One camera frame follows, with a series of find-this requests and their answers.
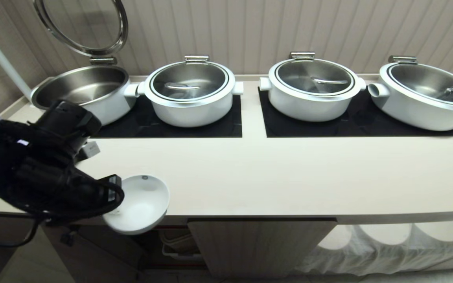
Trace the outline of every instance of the pot lid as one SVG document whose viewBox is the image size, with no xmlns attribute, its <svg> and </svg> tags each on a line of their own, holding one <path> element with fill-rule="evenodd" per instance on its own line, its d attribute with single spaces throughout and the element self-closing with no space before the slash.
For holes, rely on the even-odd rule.
<svg viewBox="0 0 453 283">
<path fill-rule="evenodd" d="M 453 74 L 433 66 L 398 63 L 389 68 L 389 76 L 418 95 L 453 104 Z"/>
<path fill-rule="evenodd" d="M 340 65 L 314 59 L 313 52 L 292 52 L 293 60 L 281 64 L 277 79 L 296 91 L 317 96 L 333 96 L 354 86 L 352 75 Z"/>
<path fill-rule="evenodd" d="M 210 97 L 228 83 L 228 74 L 209 56 L 186 56 L 184 62 L 160 70 L 151 79 L 153 92 L 167 100 L 196 101 Z"/>
<path fill-rule="evenodd" d="M 121 0 L 111 0 L 116 10 L 116 15 L 118 17 L 118 33 L 115 37 L 115 41 L 106 46 L 101 48 L 96 47 L 88 47 L 81 43 L 74 41 L 72 38 L 66 36 L 61 29 L 57 26 L 57 23 L 54 23 L 52 18 L 50 17 L 49 11 L 53 11 L 47 6 L 52 5 L 53 3 L 57 3 L 55 0 L 49 0 L 49 3 L 45 5 L 44 0 L 33 0 L 34 2 L 34 9 L 43 23 L 45 27 L 49 30 L 49 32 L 55 36 L 59 41 L 65 43 L 71 50 L 78 52 L 80 54 L 91 56 L 90 62 L 93 64 L 116 64 L 116 59 L 114 57 L 106 57 L 106 55 L 115 53 L 119 51 L 127 41 L 128 36 L 128 21 L 127 21 L 127 14 L 125 13 L 125 9 Z"/>
</svg>

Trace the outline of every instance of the black cable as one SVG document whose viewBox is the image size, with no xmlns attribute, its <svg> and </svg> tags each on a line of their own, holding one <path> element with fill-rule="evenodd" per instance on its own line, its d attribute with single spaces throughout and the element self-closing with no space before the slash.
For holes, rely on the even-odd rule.
<svg viewBox="0 0 453 283">
<path fill-rule="evenodd" d="M 34 239 L 34 236 L 36 235 L 36 230 L 38 230 L 39 224 L 41 224 L 43 220 L 41 219 L 34 219 L 33 227 L 31 228 L 31 231 L 29 232 L 29 235 L 27 235 L 27 238 L 25 238 L 22 242 L 19 243 L 3 243 L 0 242 L 0 247 L 4 248 L 16 248 L 23 246 L 27 243 L 29 243 L 32 239 Z"/>
</svg>

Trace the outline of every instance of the robotic arm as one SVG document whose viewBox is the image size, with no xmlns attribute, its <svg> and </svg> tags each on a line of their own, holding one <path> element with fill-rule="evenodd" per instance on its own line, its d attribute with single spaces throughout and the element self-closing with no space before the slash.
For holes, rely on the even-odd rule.
<svg viewBox="0 0 453 283">
<path fill-rule="evenodd" d="M 121 204 L 120 177 L 96 180 L 74 166 L 83 144 L 100 128 L 92 113 L 66 101 L 57 101 L 34 124 L 0 121 L 0 198 L 35 219 L 25 240 L 0 246 L 27 244 L 43 221 L 65 224 Z"/>
</svg>

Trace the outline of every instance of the cooking pot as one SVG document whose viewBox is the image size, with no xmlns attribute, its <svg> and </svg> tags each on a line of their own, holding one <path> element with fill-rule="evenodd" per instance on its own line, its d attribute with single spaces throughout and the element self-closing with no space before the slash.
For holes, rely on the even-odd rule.
<svg viewBox="0 0 453 283">
<path fill-rule="evenodd" d="M 225 66 L 210 62 L 209 56 L 185 56 L 149 75 L 144 83 L 146 97 L 160 120 L 176 127 L 200 127 L 225 116 L 232 107 L 233 94 L 242 94 Z"/>
<path fill-rule="evenodd" d="M 102 123 L 109 124 L 124 116 L 135 104 L 137 84 L 131 84 L 127 72 L 107 55 L 120 50 L 127 40 L 128 22 L 121 0 L 112 0 L 119 20 L 118 38 L 105 48 L 83 46 L 63 34 L 51 20 L 43 0 L 34 0 L 34 8 L 47 29 L 70 49 L 91 56 L 93 66 L 77 68 L 46 79 L 31 92 L 31 102 L 46 110 L 57 99 L 67 100 L 91 111 Z"/>
<path fill-rule="evenodd" d="M 390 56 L 377 83 L 368 91 L 373 102 L 393 118 L 421 129 L 453 129 L 453 74 L 417 58 Z"/>
<path fill-rule="evenodd" d="M 270 68 L 260 78 L 260 90 L 270 103 L 298 120 L 324 122 L 342 115 L 352 97 L 366 89 L 365 81 L 348 68 L 322 59 L 314 52 L 291 52 L 290 59 Z"/>
</svg>

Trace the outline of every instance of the floor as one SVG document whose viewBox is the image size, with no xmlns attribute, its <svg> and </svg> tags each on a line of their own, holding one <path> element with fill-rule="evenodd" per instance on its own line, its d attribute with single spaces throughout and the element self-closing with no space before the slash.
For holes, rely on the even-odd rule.
<svg viewBox="0 0 453 283">
<path fill-rule="evenodd" d="M 406 272 L 368 276 L 350 275 L 307 275 L 291 276 L 279 280 L 247 280 L 212 278 L 205 270 L 148 270 L 136 279 L 136 271 L 116 282 L 144 283 L 453 283 L 453 270 L 435 272 Z M 115 282 L 112 278 L 96 279 L 95 282 Z M 0 283 L 88 283 L 88 278 L 74 279 L 61 258 L 52 247 L 43 230 L 39 230 L 36 238 L 28 245 L 20 247 L 0 273 Z"/>
</svg>

